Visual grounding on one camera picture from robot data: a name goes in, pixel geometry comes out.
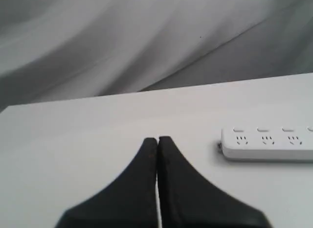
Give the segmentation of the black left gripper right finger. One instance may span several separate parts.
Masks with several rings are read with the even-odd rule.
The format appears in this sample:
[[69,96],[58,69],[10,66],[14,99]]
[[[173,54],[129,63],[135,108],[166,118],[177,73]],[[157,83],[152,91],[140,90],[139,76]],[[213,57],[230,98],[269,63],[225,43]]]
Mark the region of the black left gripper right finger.
[[158,192],[164,228],[269,228],[263,212],[205,179],[171,137],[158,143]]

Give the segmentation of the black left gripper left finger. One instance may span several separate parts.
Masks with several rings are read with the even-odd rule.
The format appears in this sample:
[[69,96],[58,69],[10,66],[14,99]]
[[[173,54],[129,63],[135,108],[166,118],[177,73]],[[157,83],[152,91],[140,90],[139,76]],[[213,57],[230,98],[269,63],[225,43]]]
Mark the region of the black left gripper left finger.
[[145,138],[124,171],[106,188],[68,209],[58,228],[157,227],[157,140]]

